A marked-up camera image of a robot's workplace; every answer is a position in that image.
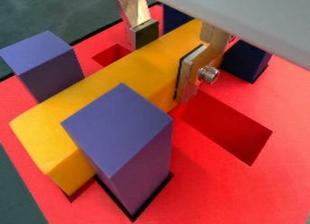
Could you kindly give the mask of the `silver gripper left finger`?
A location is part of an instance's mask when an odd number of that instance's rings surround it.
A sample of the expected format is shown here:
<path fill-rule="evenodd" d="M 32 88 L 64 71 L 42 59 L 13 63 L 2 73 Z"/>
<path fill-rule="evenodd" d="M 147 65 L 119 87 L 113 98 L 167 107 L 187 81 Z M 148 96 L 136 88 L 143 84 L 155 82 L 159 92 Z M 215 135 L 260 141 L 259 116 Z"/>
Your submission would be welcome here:
<path fill-rule="evenodd" d="M 159 38 L 159 22 L 151 18 L 147 0 L 113 0 L 136 50 Z"/>

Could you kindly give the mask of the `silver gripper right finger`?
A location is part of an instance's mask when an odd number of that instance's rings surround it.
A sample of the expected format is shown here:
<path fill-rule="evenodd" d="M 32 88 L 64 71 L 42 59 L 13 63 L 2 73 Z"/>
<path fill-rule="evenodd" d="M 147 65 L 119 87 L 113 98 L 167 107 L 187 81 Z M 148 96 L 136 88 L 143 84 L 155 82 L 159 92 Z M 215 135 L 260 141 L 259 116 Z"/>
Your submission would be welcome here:
<path fill-rule="evenodd" d="M 213 60 L 223 54 L 229 34 L 208 23 L 200 27 L 200 40 L 195 48 L 179 59 L 173 100 L 184 105 L 197 93 L 200 83 L 212 84 L 219 77 Z"/>

